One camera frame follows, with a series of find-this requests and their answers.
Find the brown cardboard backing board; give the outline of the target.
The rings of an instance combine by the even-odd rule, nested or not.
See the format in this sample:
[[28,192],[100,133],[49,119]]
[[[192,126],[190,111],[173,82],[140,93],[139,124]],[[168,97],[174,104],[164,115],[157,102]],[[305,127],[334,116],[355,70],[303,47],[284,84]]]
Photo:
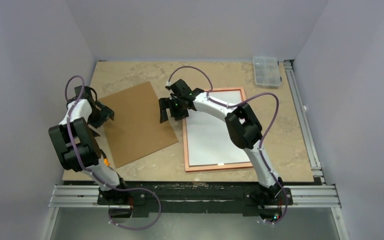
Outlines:
[[160,122],[159,99],[150,82],[100,98],[114,111],[103,125],[116,168],[178,142],[169,122]]

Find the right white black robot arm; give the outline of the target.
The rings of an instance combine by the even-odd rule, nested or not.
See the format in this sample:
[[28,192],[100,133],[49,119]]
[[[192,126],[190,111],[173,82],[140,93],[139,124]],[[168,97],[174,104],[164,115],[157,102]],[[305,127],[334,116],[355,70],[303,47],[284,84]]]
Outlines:
[[178,93],[172,92],[169,97],[158,100],[160,122],[169,117],[182,120],[189,111],[206,113],[226,124],[231,142],[242,149],[254,168],[260,188],[262,200],[274,203],[280,197],[284,202],[289,200],[284,182],[272,166],[263,141],[268,133],[254,113],[247,100],[240,103],[229,103],[212,98],[208,92],[200,88]]

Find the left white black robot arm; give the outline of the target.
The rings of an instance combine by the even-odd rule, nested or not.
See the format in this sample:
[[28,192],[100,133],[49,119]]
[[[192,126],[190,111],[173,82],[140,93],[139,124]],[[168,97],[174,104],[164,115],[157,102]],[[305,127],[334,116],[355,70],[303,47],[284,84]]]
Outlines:
[[67,101],[67,113],[48,134],[61,166],[83,173],[99,186],[102,199],[118,205],[126,203],[129,191],[123,178],[109,166],[107,156],[96,140],[96,129],[113,120],[114,111],[96,99],[96,91],[77,86],[75,97]]

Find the clear plastic organizer box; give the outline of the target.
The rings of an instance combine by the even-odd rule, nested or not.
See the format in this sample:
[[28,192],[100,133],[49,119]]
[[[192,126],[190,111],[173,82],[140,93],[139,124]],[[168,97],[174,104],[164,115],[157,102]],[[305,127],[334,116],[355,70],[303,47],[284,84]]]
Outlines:
[[253,57],[254,81],[258,86],[277,89],[281,86],[279,61],[276,57],[254,56]]

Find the orange handled pliers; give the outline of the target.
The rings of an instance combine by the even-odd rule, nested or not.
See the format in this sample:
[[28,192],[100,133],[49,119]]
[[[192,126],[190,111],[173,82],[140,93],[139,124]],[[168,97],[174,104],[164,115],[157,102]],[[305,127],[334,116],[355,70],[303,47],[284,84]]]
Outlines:
[[100,149],[100,152],[101,152],[101,156],[102,156],[104,164],[109,167],[110,166],[110,162],[108,160],[108,157],[107,157],[106,153],[102,149]]

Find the black mounting base plate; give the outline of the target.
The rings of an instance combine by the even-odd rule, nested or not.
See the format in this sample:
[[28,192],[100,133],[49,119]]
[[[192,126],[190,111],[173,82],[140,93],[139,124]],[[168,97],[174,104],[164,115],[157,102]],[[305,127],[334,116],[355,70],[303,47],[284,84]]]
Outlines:
[[150,213],[241,214],[275,222],[293,205],[292,191],[258,182],[127,181],[126,191],[100,190],[99,206],[125,206],[134,218]]

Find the aluminium rail frame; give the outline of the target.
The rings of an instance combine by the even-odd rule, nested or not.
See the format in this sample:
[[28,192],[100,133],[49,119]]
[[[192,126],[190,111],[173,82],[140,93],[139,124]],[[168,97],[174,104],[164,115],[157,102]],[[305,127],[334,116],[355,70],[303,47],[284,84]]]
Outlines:
[[[331,213],[332,226],[340,240],[347,240],[349,235],[341,210],[341,203],[335,185],[327,185],[324,179],[324,173],[318,154],[314,145],[311,130],[304,111],[301,96],[297,87],[293,67],[290,61],[284,61],[279,64],[279,72],[283,85],[288,88],[289,95],[293,100],[296,120],[302,134],[302,139],[306,148],[309,164],[314,177],[314,183],[287,182],[286,188],[291,189],[293,204],[288,206],[280,218],[288,219],[298,210],[321,210]],[[54,214],[59,210],[68,209],[98,209],[108,210],[112,220],[125,220],[132,217],[127,207],[114,207],[98,205],[98,186],[91,181],[69,181],[63,185],[57,185],[52,193],[49,209]],[[236,213],[163,213],[163,214],[181,214],[181,215],[215,215],[225,217],[228,215],[242,216]],[[273,227],[277,221],[269,221],[259,216],[243,216],[245,218],[255,218],[261,224]]]

